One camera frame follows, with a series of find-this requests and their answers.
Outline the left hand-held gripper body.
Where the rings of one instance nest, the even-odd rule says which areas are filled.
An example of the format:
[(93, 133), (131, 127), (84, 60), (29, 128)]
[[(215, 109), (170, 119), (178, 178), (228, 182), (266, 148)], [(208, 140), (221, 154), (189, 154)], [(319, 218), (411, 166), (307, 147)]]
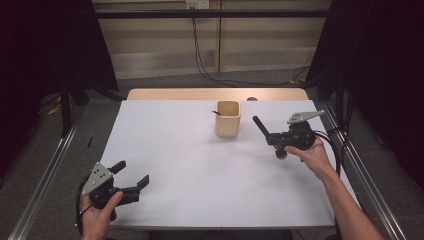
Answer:
[(119, 191), (119, 188), (114, 186), (114, 175), (109, 168), (96, 162), (83, 185), (82, 196), (88, 196), (95, 208), (103, 209), (111, 197)]

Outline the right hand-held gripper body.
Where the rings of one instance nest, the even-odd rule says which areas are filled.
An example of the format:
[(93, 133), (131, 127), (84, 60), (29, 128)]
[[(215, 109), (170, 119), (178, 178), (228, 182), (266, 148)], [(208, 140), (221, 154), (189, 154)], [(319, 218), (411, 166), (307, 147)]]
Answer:
[(324, 114), (324, 110), (293, 113), (287, 121), (291, 135), (289, 146), (301, 150), (309, 149), (316, 140), (315, 132), (312, 130), (309, 120)]

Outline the black powder makeup brush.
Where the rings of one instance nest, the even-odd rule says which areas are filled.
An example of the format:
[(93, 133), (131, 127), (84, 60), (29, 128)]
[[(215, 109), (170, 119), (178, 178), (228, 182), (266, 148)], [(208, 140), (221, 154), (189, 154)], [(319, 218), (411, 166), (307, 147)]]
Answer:
[[(253, 117), (253, 121), (259, 128), (259, 130), (262, 132), (262, 134), (265, 136), (265, 140), (267, 135), (270, 133), (266, 127), (263, 125), (263, 123), (260, 121), (260, 119), (257, 116)], [(271, 145), (275, 148), (275, 155), (278, 159), (283, 160), (287, 157), (287, 152), (283, 149), (280, 145)]]

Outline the beige square cup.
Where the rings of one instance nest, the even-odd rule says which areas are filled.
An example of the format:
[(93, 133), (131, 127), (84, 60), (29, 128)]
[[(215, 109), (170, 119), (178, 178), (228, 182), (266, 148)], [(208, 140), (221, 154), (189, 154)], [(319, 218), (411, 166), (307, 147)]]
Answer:
[(241, 110), (238, 101), (218, 101), (216, 111), (222, 116), (216, 115), (215, 133), (219, 137), (236, 137), (239, 132)]

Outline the person's right hand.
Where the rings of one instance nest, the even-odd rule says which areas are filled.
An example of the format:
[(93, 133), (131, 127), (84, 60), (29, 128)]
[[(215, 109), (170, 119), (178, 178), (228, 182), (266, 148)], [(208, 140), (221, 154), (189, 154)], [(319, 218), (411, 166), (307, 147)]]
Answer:
[(300, 150), (294, 146), (287, 146), (284, 150), (300, 158), (302, 162), (321, 180), (328, 180), (332, 175), (337, 175), (330, 164), (324, 143), (317, 138), (314, 144), (307, 150)]

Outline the person's left hand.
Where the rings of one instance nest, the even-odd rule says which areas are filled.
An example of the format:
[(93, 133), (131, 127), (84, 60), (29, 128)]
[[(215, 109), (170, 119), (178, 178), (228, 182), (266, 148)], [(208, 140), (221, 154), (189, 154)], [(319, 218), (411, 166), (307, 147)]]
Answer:
[(122, 197), (122, 192), (115, 193), (103, 209), (94, 208), (88, 196), (81, 199), (82, 240), (106, 240), (112, 212)]

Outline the black metal stand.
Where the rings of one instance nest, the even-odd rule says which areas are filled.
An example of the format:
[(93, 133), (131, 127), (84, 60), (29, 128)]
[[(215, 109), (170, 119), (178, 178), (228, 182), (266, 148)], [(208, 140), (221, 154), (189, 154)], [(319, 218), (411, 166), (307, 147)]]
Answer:
[(60, 84), (60, 99), (62, 110), (62, 137), (65, 137), (72, 126), (69, 91), (65, 78), (62, 79)]
[(341, 74), (337, 78), (336, 88), (336, 121), (339, 128), (343, 128), (344, 121), (344, 85)]

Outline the white table sheet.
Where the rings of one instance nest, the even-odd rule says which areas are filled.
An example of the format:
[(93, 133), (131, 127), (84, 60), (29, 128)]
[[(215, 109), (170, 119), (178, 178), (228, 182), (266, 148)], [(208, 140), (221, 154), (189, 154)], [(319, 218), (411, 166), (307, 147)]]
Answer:
[(284, 132), (304, 101), (244, 101), (239, 133), (215, 133), (213, 101), (122, 103), (101, 162), (125, 161), (118, 187), (148, 177), (136, 203), (120, 206), (114, 226), (142, 229), (269, 229), (331, 226), (322, 183), (300, 160), (275, 156), (252, 118)]

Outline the black curtain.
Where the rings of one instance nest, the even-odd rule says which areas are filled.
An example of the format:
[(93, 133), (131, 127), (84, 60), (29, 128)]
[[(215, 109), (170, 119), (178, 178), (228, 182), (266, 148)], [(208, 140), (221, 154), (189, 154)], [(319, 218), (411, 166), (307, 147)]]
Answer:
[(41, 100), (117, 80), (92, 0), (0, 0), (0, 175), (35, 125)]
[(342, 83), (424, 190), (424, 0), (332, 0), (307, 81)]

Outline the black horizontal bar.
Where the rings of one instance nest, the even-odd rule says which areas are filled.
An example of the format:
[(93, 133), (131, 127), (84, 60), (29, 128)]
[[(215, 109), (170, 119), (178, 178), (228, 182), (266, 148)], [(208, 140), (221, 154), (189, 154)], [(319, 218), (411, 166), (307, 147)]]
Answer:
[(147, 18), (325, 18), (328, 10), (96, 10), (98, 19)]

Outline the aluminium floor rail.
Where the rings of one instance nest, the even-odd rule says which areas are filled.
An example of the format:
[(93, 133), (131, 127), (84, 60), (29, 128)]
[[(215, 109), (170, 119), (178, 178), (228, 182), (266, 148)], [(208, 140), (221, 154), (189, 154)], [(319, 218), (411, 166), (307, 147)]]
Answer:
[(378, 215), (378, 219), (388, 234), (388, 239), (407, 240), (399, 221), (378, 189), (358, 151), (347, 133), (337, 123), (335, 110), (327, 102), (322, 104), (322, 109), (326, 112), (329, 125), (335, 133), (337, 142), (341, 145), (340, 156), (344, 158), (343, 170), (345, 173), (348, 173), (348, 169), (351, 169), (352, 176), (360, 182), (361, 188), (365, 191), (373, 209)]
[(19, 217), (7, 240), (26, 240), (29, 231), (45, 200), (47, 191), (51, 186), (53, 178), (57, 173), (59, 165), (66, 155), (70, 144), (72, 143), (76, 129), (78, 128), (81, 116), (83, 115), (84, 111), (84, 107), (77, 108), (74, 116), (74, 122), (70, 125), (66, 134), (58, 142), (58, 145), (52, 157), (50, 158), (46, 170), (44, 171), (28, 204), (25, 206), (23, 213)]

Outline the white wall socket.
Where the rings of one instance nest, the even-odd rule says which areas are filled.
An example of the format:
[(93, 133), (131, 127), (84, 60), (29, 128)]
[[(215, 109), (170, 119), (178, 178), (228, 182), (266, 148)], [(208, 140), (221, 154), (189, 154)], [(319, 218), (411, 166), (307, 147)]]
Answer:
[(191, 10), (207, 10), (210, 8), (209, 0), (186, 0), (186, 8)]

